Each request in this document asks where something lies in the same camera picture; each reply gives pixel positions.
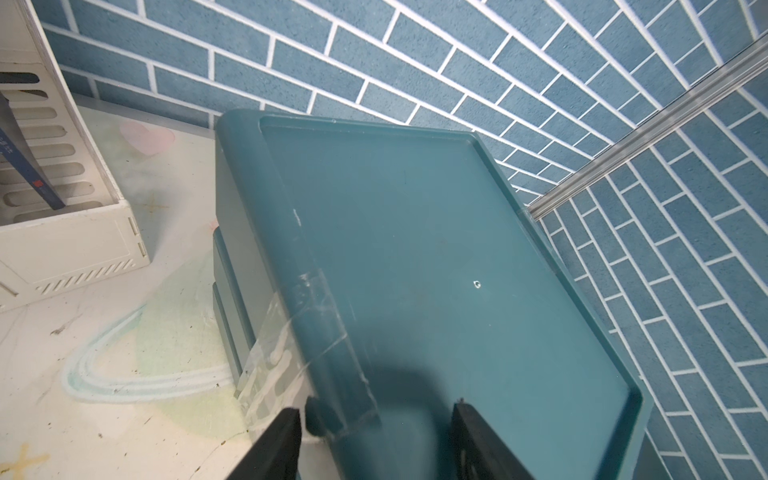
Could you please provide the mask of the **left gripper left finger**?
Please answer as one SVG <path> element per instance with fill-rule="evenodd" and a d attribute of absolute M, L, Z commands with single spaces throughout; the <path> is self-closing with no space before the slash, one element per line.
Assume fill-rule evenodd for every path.
<path fill-rule="evenodd" d="M 302 441 L 300 410 L 284 408 L 227 480 L 295 480 Z"/>

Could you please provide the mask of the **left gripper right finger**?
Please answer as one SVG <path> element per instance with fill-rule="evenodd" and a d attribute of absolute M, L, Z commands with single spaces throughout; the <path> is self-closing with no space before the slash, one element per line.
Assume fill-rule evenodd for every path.
<path fill-rule="evenodd" d="M 469 403 L 454 404 L 450 438 L 459 479 L 534 479 Z"/>

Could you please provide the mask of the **teal plastic drawer cabinet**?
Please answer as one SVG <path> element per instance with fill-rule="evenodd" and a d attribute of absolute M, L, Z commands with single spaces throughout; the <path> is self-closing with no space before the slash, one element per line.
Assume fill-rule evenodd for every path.
<path fill-rule="evenodd" d="M 302 478 L 459 479 L 455 403 L 536 479 L 629 479 L 648 391 L 482 141 L 240 109 L 216 128 L 214 309 L 234 376 L 324 272 L 379 415 L 304 431 Z"/>

